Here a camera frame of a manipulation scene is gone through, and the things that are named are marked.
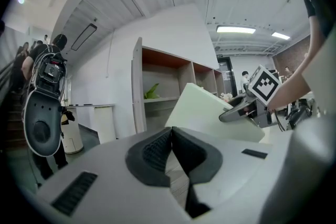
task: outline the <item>robot mounted on backpack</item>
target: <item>robot mounted on backpack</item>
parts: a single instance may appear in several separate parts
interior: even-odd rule
[[[35,61],[24,108],[24,131],[30,149],[39,156],[52,156],[60,146],[61,99],[67,75],[61,53],[41,53]]]

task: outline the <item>human arm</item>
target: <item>human arm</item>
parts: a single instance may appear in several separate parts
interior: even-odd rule
[[[26,80],[31,78],[33,64],[34,60],[30,56],[28,56],[22,64],[21,70]]]
[[[310,91],[309,86],[302,76],[302,72],[317,54],[324,43],[324,35],[320,29],[317,16],[309,17],[310,23],[310,46],[306,59],[302,62],[295,73],[279,88],[272,100],[268,104],[269,110],[275,110],[285,106]]]

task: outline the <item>brick wall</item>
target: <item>brick wall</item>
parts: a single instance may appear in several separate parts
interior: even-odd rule
[[[273,57],[276,69],[280,76],[285,75],[285,67],[294,72],[304,60],[305,54],[309,50],[310,36],[291,46],[287,50]]]

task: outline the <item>robotic arm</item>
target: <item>robotic arm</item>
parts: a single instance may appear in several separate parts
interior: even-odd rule
[[[232,109],[219,116],[222,122],[237,121],[250,117],[260,127],[273,125],[267,104],[279,89],[279,80],[267,69],[259,66],[251,76],[249,83],[244,85],[246,92],[229,101]]]

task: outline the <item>bookshelf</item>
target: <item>bookshelf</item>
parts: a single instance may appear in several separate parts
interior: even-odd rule
[[[144,99],[156,83],[155,99]],[[187,83],[198,84],[218,96],[224,91],[222,73],[210,67],[143,47],[139,38],[132,60],[133,114],[136,132],[163,127]]]

